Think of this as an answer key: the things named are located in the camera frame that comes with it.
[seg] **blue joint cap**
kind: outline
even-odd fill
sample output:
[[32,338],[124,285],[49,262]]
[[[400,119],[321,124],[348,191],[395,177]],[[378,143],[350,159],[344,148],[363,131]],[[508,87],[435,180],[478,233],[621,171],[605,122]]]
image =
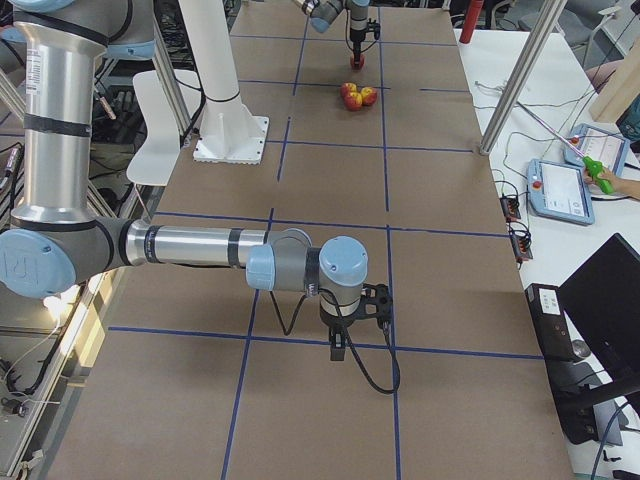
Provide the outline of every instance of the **blue joint cap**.
[[73,286],[76,271],[53,240],[15,229],[0,235],[0,281],[24,297],[44,298]]
[[320,269],[342,287],[357,287],[367,278],[367,250],[351,237],[335,237],[320,250]]
[[115,60],[150,60],[156,52],[156,42],[109,45],[106,56]]
[[16,7],[27,12],[49,13],[68,7],[75,0],[10,0]]
[[313,29],[318,32],[318,33],[324,33],[326,32],[329,27],[331,26],[331,24],[329,22],[327,22],[325,19],[323,18],[312,18],[311,19],[311,26],[313,27]]
[[0,38],[12,43],[27,43],[27,39],[24,38],[22,32],[16,27],[5,28],[0,32]]
[[256,245],[249,250],[245,276],[256,290],[273,290],[276,283],[276,258],[271,245]]

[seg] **black monitor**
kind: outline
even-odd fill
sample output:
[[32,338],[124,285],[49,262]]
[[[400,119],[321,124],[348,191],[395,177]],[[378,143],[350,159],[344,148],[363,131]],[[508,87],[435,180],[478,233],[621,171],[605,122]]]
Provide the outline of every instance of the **black monitor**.
[[624,395],[640,414],[638,252],[616,233],[560,286],[558,297],[613,379],[609,384],[567,399],[567,404],[586,408]]

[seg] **red cylinder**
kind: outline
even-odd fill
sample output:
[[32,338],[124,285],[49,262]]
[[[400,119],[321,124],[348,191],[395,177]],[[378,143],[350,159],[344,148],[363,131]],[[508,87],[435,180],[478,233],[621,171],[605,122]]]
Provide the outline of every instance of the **red cylinder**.
[[478,18],[480,18],[480,12],[482,12],[482,5],[484,0],[470,0],[469,7],[467,8],[467,15],[464,19],[464,25],[462,27],[462,35],[460,35],[460,43],[469,43],[473,31],[476,29]]

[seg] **white table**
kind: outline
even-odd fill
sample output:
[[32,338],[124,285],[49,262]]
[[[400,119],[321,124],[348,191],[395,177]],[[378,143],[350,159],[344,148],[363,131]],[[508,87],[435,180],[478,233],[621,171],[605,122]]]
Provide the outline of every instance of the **white table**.
[[[487,86],[503,85],[511,74],[527,35],[524,32],[476,31],[470,44],[460,44],[460,55],[476,107],[497,104],[498,94],[478,86],[476,82]],[[552,34],[519,100],[524,104],[560,105],[592,91],[589,80],[562,36]],[[573,111],[575,103],[561,107],[539,106],[532,107],[532,109],[556,129],[560,129],[563,122],[571,115],[564,129],[561,130],[561,133],[568,134],[582,106],[585,102],[593,102],[594,99],[595,95],[585,97],[579,102],[575,111]],[[483,132],[493,112],[494,109],[491,108],[476,108],[480,128]],[[575,124],[579,123],[589,123],[607,130],[618,131],[615,125],[593,122],[588,107],[575,121]],[[511,113],[491,152],[492,168],[503,172],[505,179],[513,183],[520,193],[523,193],[526,191],[524,178],[511,172],[503,165],[507,141],[512,132],[526,133],[537,139],[548,139],[550,135],[527,113],[516,108]],[[508,146],[507,165],[524,174],[526,166],[532,158],[561,161],[562,150],[559,142],[554,142],[545,154],[548,145],[549,142],[535,142],[521,135],[513,135]],[[638,165],[637,159],[631,153],[627,162]],[[640,179],[640,172],[626,168],[622,176]],[[494,171],[494,177],[496,180],[502,179],[502,174]],[[498,191],[501,191],[502,185],[497,184],[497,188]],[[505,193],[512,193],[510,187],[505,187]],[[524,203],[524,195],[521,197],[521,203]],[[534,282],[562,284],[615,232],[621,233],[636,250],[640,251],[640,202],[634,200],[594,202],[594,211],[595,224],[588,227],[534,215],[528,217],[534,259],[525,262],[520,270],[523,288]],[[527,213],[522,206],[521,212],[525,223],[527,223]],[[572,336],[577,337],[577,331],[571,325],[570,328]],[[592,363],[594,370],[601,368],[597,366],[595,359],[590,358],[589,362]],[[603,382],[609,380],[606,374],[599,376]],[[625,408],[624,412],[631,418],[630,426],[638,428],[640,421],[635,412],[629,407]],[[640,455],[638,455],[640,435],[633,432],[623,432],[622,435],[623,447],[607,447],[606,450],[609,456],[621,456],[623,460],[616,463],[601,461],[598,468],[599,475],[611,476],[611,470],[615,469],[640,472]],[[568,442],[567,444],[574,471],[590,473],[598,445],[595,442],[579,446],[571,445]]]

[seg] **sticker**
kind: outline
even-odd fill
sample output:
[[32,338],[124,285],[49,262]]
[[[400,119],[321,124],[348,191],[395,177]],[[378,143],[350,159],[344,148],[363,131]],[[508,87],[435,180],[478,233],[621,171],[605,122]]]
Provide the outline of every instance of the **sticker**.
[[27,95],[42,93],[42,53],[36,49],[27,50]]
[[542,306],[542,313],[560,315],[560,305],[554,290],[540,289],[540,305]]

